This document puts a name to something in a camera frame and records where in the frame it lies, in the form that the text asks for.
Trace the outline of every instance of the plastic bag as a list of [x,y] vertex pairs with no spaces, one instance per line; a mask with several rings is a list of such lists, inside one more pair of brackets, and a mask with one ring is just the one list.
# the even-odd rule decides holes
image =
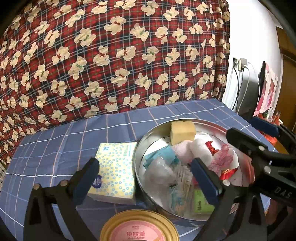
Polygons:
[[152,152],[145,156],[146,162],[143,166],[147,169],[149,165],[153,162],[153,160],[162,157],[165,160],[165,163],[170,166],[173,164],[178,164],[179,160],[173,151],[171,146],[163,147],[155,152]]
[[177,185],[169,192],[169,206],[174,214],[184,216],[187,203],[192,196],[190,188],[193,175],[188,167],[181,165],[174,167],[174,172],[177,176]]
[[144,180],[144,189],[151,197],[159,196],[169,187],[177,185],[176,174],[161,156],[151,162],[144,173]]

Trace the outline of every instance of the pink poster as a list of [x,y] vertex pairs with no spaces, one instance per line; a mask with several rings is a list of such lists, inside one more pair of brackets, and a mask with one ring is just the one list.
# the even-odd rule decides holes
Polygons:
[[253,116],[257,116],[259,113],[264,113],[273,106],[278,80],[279,78],[275,75],[268,64],[266,64],[262,94]]

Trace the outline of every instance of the black cable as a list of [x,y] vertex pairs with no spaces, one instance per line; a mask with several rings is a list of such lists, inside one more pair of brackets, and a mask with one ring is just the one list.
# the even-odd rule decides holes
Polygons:
[[234,102],[234,105],[233,105],[233,107],[232,107],[232,110],[234,109],[234,107],[235,107],[235,103],[237,102],[238,98],[239,98],[239,77],[238,77],[238,75],[237,75],[237,98],[235,99],[235,102]]
[[[242,67],[242,80],[244,79],[244,68]],[[237,96],[237,108],[236,108],[236,113],[237,113],[237,109],[238,109],[238,105],[239,105],[239,94],[240,94],[240,90],[241,90],[241,88],[242,88],[242,83],[241,83],[241,86],[240,86],[240,88],[239,88],[239,92],[238,92],[238,96]]]

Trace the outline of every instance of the red candy wrapper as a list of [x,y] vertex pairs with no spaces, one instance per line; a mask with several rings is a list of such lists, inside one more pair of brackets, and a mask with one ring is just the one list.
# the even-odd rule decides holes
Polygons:
[[212,147],[212,143],[213,141],[208,141],[205,143],[205,145],[207,146],[207,148],[209,148],[212,155],[215,155],[219,150],[216,150],[214,147]]
[[225,180],[225,179],[229,179],[236,171],[238,168],[235,169],[227,169],[222,171],[221,176],[220,176],[220,180]]

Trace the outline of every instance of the table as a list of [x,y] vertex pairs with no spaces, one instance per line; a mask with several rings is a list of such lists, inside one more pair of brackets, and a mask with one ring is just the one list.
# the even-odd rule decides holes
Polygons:
[[[94,116],[38,132],[22,140],[3,182],[0,216],[16,239],[22,241],[25,211],[34,183],[40,183],[43,187],[57,185],[82,169],[90,157],[95,156],[100,143],[139,141],[156,125],[178,118],[203,119],[226,129],[236,127],[266,144],[269,150],[275,151],[247,121],[216,99],[177,102],[113,115]],[[266,209],[269,198],[262,195],[262,199]],[[104,223],[116,213],[145,208],[141,201],[132,206],[99,202],[86,197],[77,210],[95,237],[99,238]],[[54,206],[54,211],[65,237],[72,240],[57,206]],[[194,226],[176,227],[180,241],[192,241],[199,231],[199,227]]]

